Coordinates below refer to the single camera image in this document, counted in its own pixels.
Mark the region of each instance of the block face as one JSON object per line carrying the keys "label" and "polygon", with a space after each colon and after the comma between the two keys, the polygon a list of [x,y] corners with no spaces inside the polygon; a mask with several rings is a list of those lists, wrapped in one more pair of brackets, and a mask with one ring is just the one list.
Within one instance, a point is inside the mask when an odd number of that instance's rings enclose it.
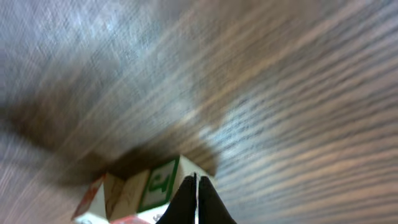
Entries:
{"label": "block face", "polygon": [[106,173],[104,179],[104,203],[106,207],[106,218],[110,219],[116,202],[124,187],[124,181],[114,175]]}
{"label": "block face", "polygon": [[179,158],[151,170],[138,212],[164,205],[170,201]]}
{"label": "block face", "polygon": [[150,170],[145,170],[130,177],[124,184],[123,190],[111,215],[111,222],[137,213],[142,192],[148,180]]}
{"label": "block face", "polygon": [[94,181],[88,188],[85,196],[81,200],[79,206],[77,207],[75,214],[73,215],[72,219],[75,217],[78,217],[88,210],[93,206],[92,202],[96,203],[98,201],[98,190],[103,187],[103,182],[104,182],[105,175],[101,176],[98,180]]}

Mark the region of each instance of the wood grain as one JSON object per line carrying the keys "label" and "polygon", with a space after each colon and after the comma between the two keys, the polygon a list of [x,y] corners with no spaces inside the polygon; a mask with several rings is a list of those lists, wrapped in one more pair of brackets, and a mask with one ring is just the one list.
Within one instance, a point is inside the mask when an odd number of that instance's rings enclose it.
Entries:
{"label": "wood grain", "polygon": [[0,223],[176,154],[238,223],[398,223],[398,2],[0,4]]}

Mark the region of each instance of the green border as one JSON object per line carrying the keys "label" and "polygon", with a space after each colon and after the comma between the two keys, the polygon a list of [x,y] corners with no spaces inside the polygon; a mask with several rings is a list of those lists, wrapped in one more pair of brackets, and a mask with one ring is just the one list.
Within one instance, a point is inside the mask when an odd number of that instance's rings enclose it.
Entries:
{"label": "green border", "polygon": [[[152,177],[153,171],[158,169],[158,168],[161,168],[163,166],[166,166],[167,164],[171,163],[172,161],[175,161],[175,164],[174,164],[174,169],[173,169],[173,173],[172,173],[172,176],[171,176],[171,180],[170,180],[170,183],[169,183],[170,184],[169,185],[169,191],[167,192],[166,199],[161,201],[161,202],[155,203],[153,205],[150,205],[150,206],[147,206],[147,207],[142,207],[142,201],[144,200],[145,194],[147,192],[147,188],[149,187],[149,180]],[[178,169],[178,164],[179,163],[180,163],[180,157],[178,156],[176,159],[172,159],[172,160],[170,160],[168,162],[165,162],[162,165],[159,165],[159,166],[154,167],[154,168],[151,169],[149,177],[147,179],[147,183],[145,184],[144,192],[143,192],[143,194],[141,196],[141,199],[140,199],[140,202],[139,202],[139,206],[138,206],[137,212],[144,212],[146,210],[150,210],[150,209],[153,209],[155,207],[159,207],[161,205],[166,204],[170,200],[171,194],[173,192],[173,184],[175,182],[175,176],[177,175],[177,169]]]}

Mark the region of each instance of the wooden floor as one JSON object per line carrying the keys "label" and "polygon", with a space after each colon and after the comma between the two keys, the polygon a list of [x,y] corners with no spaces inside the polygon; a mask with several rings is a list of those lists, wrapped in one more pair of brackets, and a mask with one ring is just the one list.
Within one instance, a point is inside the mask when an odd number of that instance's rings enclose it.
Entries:
{"label": "wooden floor", "polygon": [[238,223],[398,223],[398,1],[3,0],[0,223],[183,154]]}

